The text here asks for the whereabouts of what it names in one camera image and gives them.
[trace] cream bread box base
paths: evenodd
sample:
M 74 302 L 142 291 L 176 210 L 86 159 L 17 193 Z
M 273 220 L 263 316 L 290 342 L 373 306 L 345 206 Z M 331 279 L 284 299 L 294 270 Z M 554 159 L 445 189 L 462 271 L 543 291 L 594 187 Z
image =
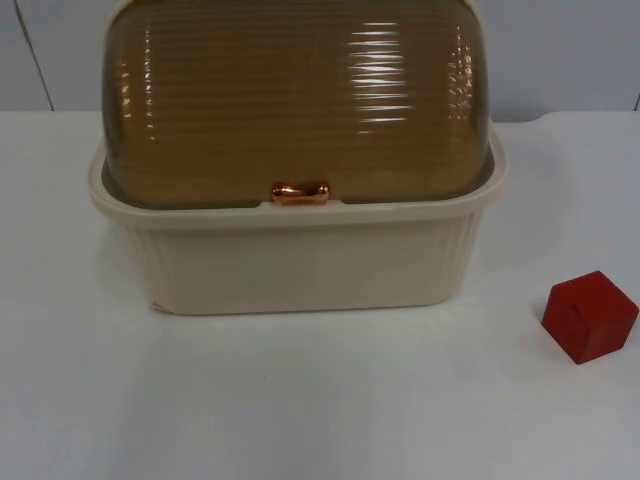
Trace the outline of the cream bread box base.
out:
M 89 173 L 96 207 L 132 247 L 149 301 L 180 315 L 428 305 L 462 283 L 484 207 L 503 190 L 507 158 L 491 132 L 484 185 L 433 202 L 145 210 Z

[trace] bread box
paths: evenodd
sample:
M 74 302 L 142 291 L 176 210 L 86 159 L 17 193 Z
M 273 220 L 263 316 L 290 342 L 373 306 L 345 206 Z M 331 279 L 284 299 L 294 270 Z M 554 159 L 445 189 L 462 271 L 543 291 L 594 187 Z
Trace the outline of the bread box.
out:
M 463 0 L 133 0 L 89 183 L 177 314 L 426 305 L 507 160 Z

